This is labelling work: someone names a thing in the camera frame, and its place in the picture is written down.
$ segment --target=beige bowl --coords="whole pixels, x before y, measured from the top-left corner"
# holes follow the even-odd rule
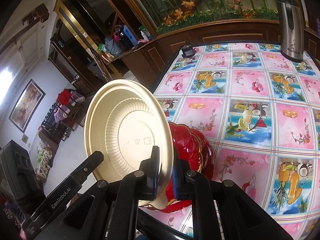
[[[162,107],[144,86],[131,80],[114,80],[92,99],[84,125],[87,156],[101,151],[104,161],[93,172],[97,180],[121,180],[139,169],[160,148],[158,193],[154,201],[139,201],[157,209],[167,206],[165,190],[172,174],[173,146]]]

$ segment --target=wall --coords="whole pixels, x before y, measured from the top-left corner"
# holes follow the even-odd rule
[[[21,140],[23,133],[9,120],[9,116],[30,79],[33,79],[46,95],[38,105],[25,130],[25,135],[29,137],[27,144],[25,144]],[[4,145],[12,139],[29,152],[30,147],[28,147],[28,144],[32,144],[37,135],[38,127],[41,125],[51,105],[55,102],[58,93],[60,93],[67,85],[68,81],[49,60],[45,58],[39,60],[21,81],[12,100],[2,115],[0,123],[0,147],[4,147]]]

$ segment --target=picture frame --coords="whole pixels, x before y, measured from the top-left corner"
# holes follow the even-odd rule
[[[33,113],[44,96],[44,91],[33,81],[33,79],[30,79],[9,116],[9,120],[21,132],[25,132]]]

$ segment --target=checkered tablecloth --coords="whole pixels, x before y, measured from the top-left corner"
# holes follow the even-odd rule
[[[307,52],[293,63],[272,44],[196,51],[191,59],[180,52],[154,93],[167,120],[206,136],[216,155],[212,180],[233,180],[294,239],[304,239],[320,216],[317,65]],[[153,215],[192,234],[190,208]]]

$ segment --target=metal screw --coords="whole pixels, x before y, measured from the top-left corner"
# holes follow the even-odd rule
[[[102,188],[105,187],[107,185],[107,182],[105,180],[99,180],[97,182],[97,187]]]
[[[189,176],[189,177],[193,177],[193,176],[195,176],[197,173],[195,172],[195,171],[193,171],[193,170],[188,170],[187,171],[187,175]]]
[[[134,172],[134,175],[139,178],[139,177],[142,177],[144,175],[144,172],[143,171],[135,171]]]
[[[230,179],[226,179],[223,181],[223,184],[226,186],[226,187],[232,187],[233,186],[233,181],[230,180]]]

